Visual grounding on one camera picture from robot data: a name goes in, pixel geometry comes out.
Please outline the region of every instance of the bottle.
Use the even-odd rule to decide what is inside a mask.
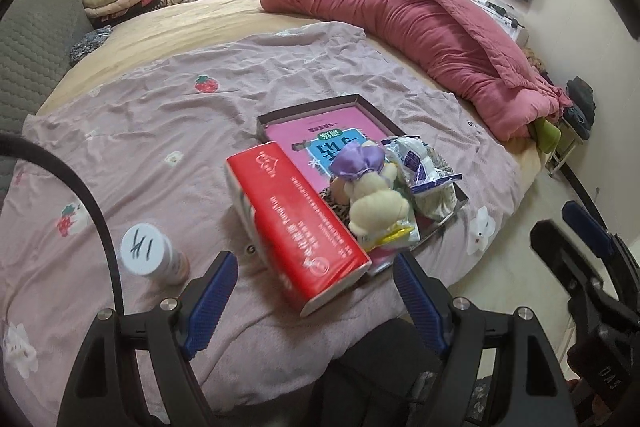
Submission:
[[[182,284],[190,272],[185,254],[174,250],[169,238],[148,223],[127,230],[120,244],[120,258],[131,273],[159,283]]]

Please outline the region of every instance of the plastic packet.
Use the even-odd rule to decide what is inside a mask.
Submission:
[[[382,140],[386,159],[398,166],[398,178],[411,193],[415,208],[440,222],[451,214],[457,198],[453,184],[462,179],[433,147],[419,137]]]

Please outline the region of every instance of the metal screw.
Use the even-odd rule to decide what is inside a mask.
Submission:
[[[518,308],[518,317],[525,319],[526,321],[530,321],[533,318],[533,311],[526,306],[523,306],[522,308]]]
[[[453,299],[453,307],[456,309],[464,311],[467,310],[469,306],[471,306],[471,302],[469,302],[469,299],[466,299],[465,297],[456,297]]]
[[[106,321],[111,317],[111,315],[113,315],[113,310],[110,308],[105,308],[103,310],[100,310],[96,316],[98,317],[99,321]]]
[[[171,310],[175,310],[175,307],[178,305],[178,301],[175,299],[165,299],[160,303],[160,308],[166,312],[170,312]]]

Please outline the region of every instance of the blue gripper pad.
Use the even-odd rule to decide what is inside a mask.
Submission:
[[[195,357],[198,351],[205,349],[218,325],[220,315],[225,309],[226,302],[238,281],[238,261],[231,252],[220,252],[224,256],[222,261],[214,261],[202,279],[209,279],[197,302],[191,307],[183,335],[186,335],[182,343],[182,351],[187,360]]]
[[[591,214],[576,201],[567,201],[564,204],[562,219],[597,257],[604,260],[613,255],[613,240],[609,232],[603,229]]]
[[[453,336],[453,323],[448,307],[449,292],[442,282],[427,277],[411,253],[396,255],[393,275],[394,283],[424,345],[443,358]],[[437,294],[434,295],[435,300],[427,293],[427,287]]]

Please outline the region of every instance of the pink comforter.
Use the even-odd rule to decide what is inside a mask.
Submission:
[[[470,100],[498,140],[529,136],[571,100],[470,0],[260,0],[268,12],[351,23],[383,39],[439,84]]]

